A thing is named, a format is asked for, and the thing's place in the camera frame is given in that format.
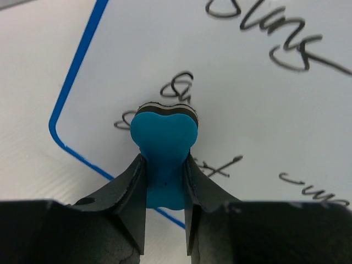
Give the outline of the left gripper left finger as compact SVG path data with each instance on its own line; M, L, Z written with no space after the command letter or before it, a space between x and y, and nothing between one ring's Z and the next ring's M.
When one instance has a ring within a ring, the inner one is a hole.
M137 155L113 181L65 208L79 227L65 263L139 263L145 246L145 159Z

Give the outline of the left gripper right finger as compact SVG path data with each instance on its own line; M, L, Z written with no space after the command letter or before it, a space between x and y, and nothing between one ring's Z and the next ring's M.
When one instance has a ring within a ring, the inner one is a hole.
M235 263L227 206L238 202L198 167L192 155L183 163L185 232L192 263Z

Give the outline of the blue whiteboard eraser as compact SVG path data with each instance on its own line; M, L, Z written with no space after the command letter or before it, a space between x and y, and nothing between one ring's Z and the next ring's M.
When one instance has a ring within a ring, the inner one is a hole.
M184 209L182 166L198 135L199 119L187 104L145 103L130 135L146 160L147 208Z

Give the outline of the blue framed whiteboard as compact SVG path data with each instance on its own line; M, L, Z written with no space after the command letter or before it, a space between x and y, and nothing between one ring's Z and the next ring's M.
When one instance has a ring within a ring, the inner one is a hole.
M192 155L237 198L351 208L351 1L97 1L54 141L111 180L150 101L196 110Z

